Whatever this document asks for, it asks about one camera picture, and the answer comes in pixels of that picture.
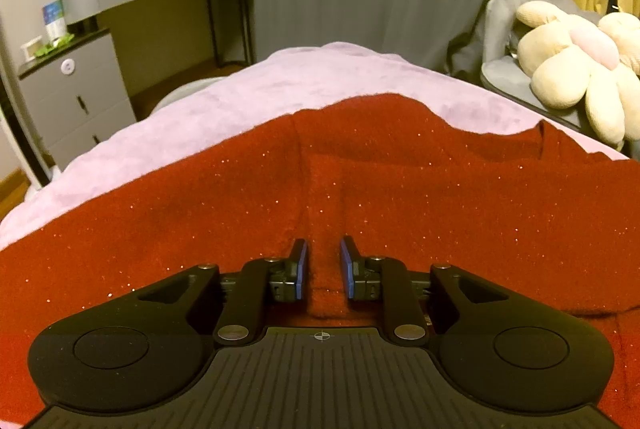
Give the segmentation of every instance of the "drawer handle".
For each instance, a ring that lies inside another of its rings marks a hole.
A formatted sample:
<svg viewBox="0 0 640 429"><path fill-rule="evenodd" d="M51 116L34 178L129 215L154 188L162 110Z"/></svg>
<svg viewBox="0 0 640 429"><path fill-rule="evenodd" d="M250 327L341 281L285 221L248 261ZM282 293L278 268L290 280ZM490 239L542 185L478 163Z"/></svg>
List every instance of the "drawer handle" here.
<svg viewBox="0 0 640 429"><path fill-rule="evenodd" d="M84 111L84 113L89 115L89 110L86 109L86 104L84 104L84 101L82 100L82 97L81 96L77 96L76 99L78 99L78 104L80 104L80 107L82 108L82 111Z"/></svg>

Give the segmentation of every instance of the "pink bedspread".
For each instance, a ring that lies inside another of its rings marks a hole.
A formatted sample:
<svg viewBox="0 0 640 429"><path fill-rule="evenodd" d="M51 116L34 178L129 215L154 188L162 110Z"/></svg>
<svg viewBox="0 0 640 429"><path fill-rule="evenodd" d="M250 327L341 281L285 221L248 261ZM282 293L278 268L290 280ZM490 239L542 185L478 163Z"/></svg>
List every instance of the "pink bedspread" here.
<svg viewBox="0 0 640 429"><path fill-rule="evenodd" d="M342 99L394 92L426 104L453 127L509 135L542 118L489 91L346 43L292 48L163 108L74 160L60 178L0 223L0 250L52 219L158 168L276 117ZM565 129L588 152L624 158Z"/></svg>

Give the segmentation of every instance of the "red object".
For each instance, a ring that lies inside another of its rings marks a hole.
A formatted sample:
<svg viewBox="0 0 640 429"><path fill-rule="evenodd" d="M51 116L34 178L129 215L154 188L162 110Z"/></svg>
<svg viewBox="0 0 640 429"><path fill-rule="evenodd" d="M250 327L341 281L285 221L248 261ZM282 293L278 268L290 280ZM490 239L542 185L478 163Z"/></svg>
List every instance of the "red object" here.
<svg viewBox="0 0 640 429"><path fill-rule="evenodd" d="M616 367L600 407L640 428L640 165L586 154L546 122L448 126L395 95L280 117L98 197L0 252L0 418L42 408L28 347L56 320L202 262L311 246L306 325L374 322L345 301L338 241L427 271L449 261L585 316Z"/></svg>

